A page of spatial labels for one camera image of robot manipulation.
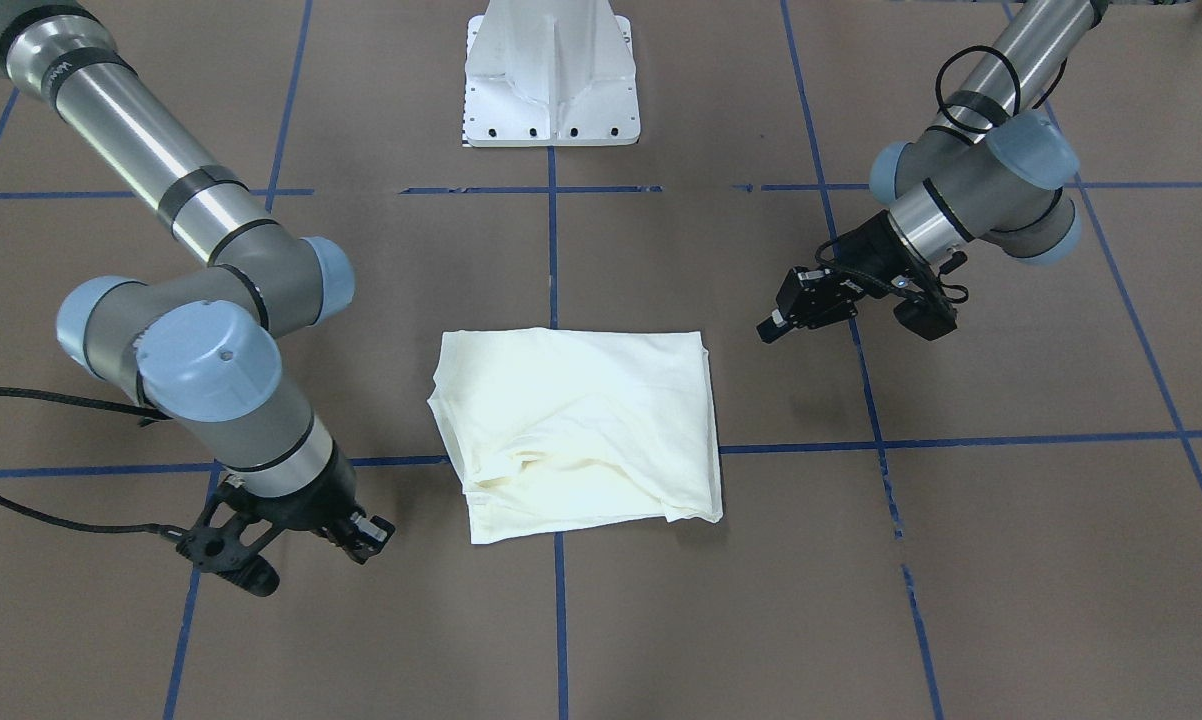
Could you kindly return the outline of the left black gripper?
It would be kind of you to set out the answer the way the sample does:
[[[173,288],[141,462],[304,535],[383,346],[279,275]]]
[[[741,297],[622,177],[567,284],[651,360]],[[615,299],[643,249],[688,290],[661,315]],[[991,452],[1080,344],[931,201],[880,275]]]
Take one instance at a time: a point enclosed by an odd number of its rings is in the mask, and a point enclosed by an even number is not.
[[[826,268],[793,266],[776,292],[775,309],[757,325],[762,343],[775,343],[793,329],[847,322],[856,316],[856,302],[862,299],[858,286],[874,299],[888,293],[904,297],[909,291],[894,282],[897,276],[904,276],[922,292],[938,293],[929,264],[904,242],[889,212],[879,212],[858,228],[840,234],[835,246],[835,264],[847,268],[856,284]],[[958,328],[956,307],[944,296],[899,301],[893,315],[902,327],[926,341],[939,340]]]

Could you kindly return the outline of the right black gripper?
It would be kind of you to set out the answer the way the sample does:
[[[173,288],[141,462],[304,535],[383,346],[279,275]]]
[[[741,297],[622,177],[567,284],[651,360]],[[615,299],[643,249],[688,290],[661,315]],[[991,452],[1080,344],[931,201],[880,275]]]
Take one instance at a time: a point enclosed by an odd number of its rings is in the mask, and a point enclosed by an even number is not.
[[[286,530],[307,530],[340,548],[351,561],[364,565],[381,553],[395,525],[381,516],[367,516],[355,493],[355,469],[339,446],[313,482],[281,496],[263,496],[255,507],[263,519]]]

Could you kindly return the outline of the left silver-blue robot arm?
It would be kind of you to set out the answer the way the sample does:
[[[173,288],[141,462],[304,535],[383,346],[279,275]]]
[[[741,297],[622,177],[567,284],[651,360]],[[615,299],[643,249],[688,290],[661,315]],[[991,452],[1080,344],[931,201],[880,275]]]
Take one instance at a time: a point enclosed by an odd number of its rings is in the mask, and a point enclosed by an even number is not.
[[[970,296],[947,281],[966,245],[999,246],[1008,258],[1049,264],[1081,238],[1066,184],[1078,157],[1043,111],[1069,54],[1107,13],[1105,1],[1027,1],[994,44],[976,56],[962,87],[935,87],[936,115],[912,142],[886,145],[869,188],[880,212],[817,246],[811,268],[793,266],[761,341],[790,331],[847,322],[863,299],[897,301],[904,328],[938,340],[957,327]]]

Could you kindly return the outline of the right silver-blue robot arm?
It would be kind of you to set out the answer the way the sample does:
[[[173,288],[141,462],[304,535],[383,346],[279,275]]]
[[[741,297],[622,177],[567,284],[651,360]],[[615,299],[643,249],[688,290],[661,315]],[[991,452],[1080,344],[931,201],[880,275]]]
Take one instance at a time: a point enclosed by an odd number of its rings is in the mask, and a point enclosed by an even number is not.
[[[357,501],[355,470],[276,346],[349,307],[349,256],[278,224],[81,2],[0,1],[0,78],[75,129],[200,261],[166,282],[95,278],[56,315],[75,363],[184,427],[227,471],[194,525],[153,532],[224,575],[266,569],[261,551],[285,530],[316,534],[355,563],[376,557],[394,526]]]

